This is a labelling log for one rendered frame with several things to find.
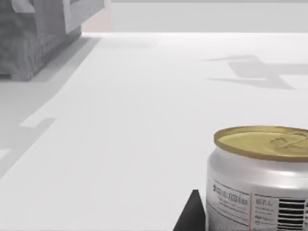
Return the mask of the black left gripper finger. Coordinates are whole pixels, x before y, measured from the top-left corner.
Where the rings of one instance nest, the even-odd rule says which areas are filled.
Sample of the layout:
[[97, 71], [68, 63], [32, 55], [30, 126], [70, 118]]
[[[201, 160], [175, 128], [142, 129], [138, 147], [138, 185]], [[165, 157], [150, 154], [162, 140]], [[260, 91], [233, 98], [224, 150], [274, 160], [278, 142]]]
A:
[[205, 210], [199, 191], [194, 189], [192, 190], [173, 231], [205, 231], [205, 218]]

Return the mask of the silver can with gold lid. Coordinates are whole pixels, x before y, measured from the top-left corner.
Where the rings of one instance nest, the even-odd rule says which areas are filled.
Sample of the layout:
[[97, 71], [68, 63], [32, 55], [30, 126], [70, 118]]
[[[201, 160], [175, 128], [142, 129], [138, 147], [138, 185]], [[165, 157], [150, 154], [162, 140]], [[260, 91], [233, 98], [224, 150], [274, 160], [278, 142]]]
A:
[[308, 129], [224, 128], [214, 144], [205, 231], [308, 231]]

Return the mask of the grey wooden cabinet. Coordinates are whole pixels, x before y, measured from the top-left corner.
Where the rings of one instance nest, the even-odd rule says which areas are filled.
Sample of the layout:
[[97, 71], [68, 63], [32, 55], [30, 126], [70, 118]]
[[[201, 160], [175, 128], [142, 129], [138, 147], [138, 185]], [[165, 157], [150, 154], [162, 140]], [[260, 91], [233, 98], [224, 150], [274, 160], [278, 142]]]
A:
[[0, 0], [0, 78], [32, 79], [104, 8], [105, 0]]

